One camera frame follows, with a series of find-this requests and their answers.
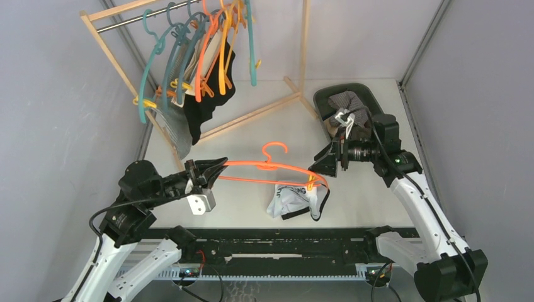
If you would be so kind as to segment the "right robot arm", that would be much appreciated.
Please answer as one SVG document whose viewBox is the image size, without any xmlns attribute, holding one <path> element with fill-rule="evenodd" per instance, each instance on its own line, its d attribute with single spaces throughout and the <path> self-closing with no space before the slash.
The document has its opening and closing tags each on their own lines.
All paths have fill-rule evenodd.
<svg viewBox="0 0 534 302">
<path fill-rule="evenodd" d="M 396 263 L 414 279 L 424 301 L 446 301 L 475 295 L 488 266 L 485 253 L 473 250 L 457 233 L 433 196 L 419 161 L 402 149 L 396 117 L 368 115 L 365 125 L 370 137 L 352 140 L 356 112 L 340 109 L 334 116 L 341 132 L 314 157 L 312 172 L 335 177 L 338 167 L 350 162 L 371 162 L 375 173 L 407 211 L 422 241 L 421 247 L 404 239 L 390 226 L 368 230 L 364 253 L 379 262 L 384 257 Z"/>
</svg>

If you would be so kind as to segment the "orange clip hanger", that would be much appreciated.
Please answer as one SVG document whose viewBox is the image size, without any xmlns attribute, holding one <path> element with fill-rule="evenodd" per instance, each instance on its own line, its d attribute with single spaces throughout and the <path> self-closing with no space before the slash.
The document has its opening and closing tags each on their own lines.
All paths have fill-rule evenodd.
<svg viewBox="0 0 534 302">
<path fill-rule="evenodd" d="M 267 179 L 252 179 L 245 177 L 232 177 L 232 176 L 219 176 L 219 179 L 226 181 L 237 181 L 237 182 L 249 182 L 249 183 L 258 183 L 258 184 L 273 184 L 273 185 L 285 185 L 285 186 L 303 186 L 307 189 L 313 189 L 314 187 L 325 187 L 327 190 L 330 190 L 328 181 L 321 175 L 316 172 L 312 172 L 308 169 L 297 167 L 294 165 L 284 164 L 281 162 L 274 162 L 271 154 L 267 151 L 269 147 L 277 146 L 281 147 L 285 154 L 289 152 L 288 146 L 279 141 L 272 141 L 264 144 L 261 149 L 261 153 L 266 157 L 264 161 L 260 160 L 230 160 L 227 161 L 225 167 L 245 167 L 253 166 L 260 171 L 277 171 L 280 169 L 288 170 L 292 172 L 297 172 L 307 176 L 307 181 L 305 182 L 292 182 L 292 181 L 275 181 Z"/>
</svg>

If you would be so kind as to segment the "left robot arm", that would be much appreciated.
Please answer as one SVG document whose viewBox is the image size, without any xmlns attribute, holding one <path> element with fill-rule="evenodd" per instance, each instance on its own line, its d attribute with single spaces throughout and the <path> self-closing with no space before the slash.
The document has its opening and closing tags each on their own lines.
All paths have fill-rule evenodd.
<svg viewBox="0 0 534 302">
<path fill-rule="evenodd" d="M 185 170 L 162 177 L 149 160 L 132 162 L 118 185 L 115 202 L 97 211 L 89 227 L 97 236 L 82 273 L 63 301 L 131 301 L 161 271 L 197 253 L 196 237 L 183 226 L 167 231 L 159 245 L 121 277 L 117 276 L 156 221 L 153 209 L 185 199 L 201 213 L 215 206 L 213 185 L 228 159 L 189 160 Z"/>
</svg>

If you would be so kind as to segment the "white underwear black trim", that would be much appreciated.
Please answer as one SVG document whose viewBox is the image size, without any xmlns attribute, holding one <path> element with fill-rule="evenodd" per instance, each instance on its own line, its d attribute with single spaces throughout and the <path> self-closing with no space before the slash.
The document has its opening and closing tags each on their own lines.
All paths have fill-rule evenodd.
<svg viewBox="0 0 534 302">
<path fill-rule="evenodd" d="M 329 196 L 330 190 L 324 184 L 311 190 L 307 186 L 277 184 L 266 213 L 282 220 L 309 214 L 314 221 L 319 221 Z"/>
</svg>

